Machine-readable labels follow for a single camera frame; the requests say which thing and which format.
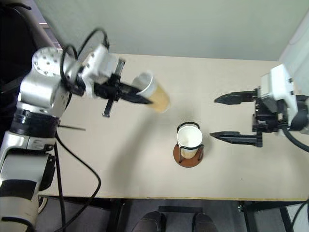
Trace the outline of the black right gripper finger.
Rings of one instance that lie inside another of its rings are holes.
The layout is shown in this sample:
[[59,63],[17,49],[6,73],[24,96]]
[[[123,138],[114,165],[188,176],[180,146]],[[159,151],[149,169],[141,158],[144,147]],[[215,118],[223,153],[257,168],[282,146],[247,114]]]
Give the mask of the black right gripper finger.
[[224,94],[214,100],[215,103],[225,105],[237,105],[243,102],[253,102],[258,96],[258,90],[231,92]]
[[238,131],[212,132],[210,136],[230,144],[256,146],[257,143],[256,135],[243,135]]

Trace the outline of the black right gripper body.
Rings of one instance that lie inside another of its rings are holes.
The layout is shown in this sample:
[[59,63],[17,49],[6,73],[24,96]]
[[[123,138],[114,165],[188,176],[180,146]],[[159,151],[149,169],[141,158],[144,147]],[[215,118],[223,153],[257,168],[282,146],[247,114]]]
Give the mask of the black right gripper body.
[[254,90],[253,100],[255,112],[253,114],[252,131],[256,133],[254,146],[263,146],[263,133],[278,132],[281,128],[288,128],[288,116],[285,103],[279,101],[279,112],[271,112],[260,97],[260,89]]

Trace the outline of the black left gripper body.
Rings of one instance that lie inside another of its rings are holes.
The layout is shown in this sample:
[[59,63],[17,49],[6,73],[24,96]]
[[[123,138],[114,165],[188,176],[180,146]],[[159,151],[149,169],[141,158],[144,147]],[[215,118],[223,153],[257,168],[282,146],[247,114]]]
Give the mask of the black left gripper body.
[[104,112],[102,113],[104,117],[110,116],[113,103],[117,102],[120,98],[118,96],[118,87],[120,85],[121,73],[124,65],[125,60],[120,58],[118,60],[116,69],[114,73],[112,73],[111,77],[103,84],[94,84],[95,95],[108,100]]

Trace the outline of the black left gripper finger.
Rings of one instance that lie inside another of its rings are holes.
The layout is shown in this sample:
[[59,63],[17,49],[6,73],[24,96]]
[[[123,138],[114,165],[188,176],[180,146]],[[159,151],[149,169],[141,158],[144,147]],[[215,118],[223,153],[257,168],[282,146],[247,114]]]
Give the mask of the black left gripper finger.
[[130,94],[130,93],[125,93],[121,94],[120,98],[131,103],[137,103],[137,104],[152,104],[153,102],[141,95],[137,94]]
[[134,86],[125,84],[125,83],[121,83],[121,91],[124,94],[138,94],[140,92],[140,89],[138,89]]

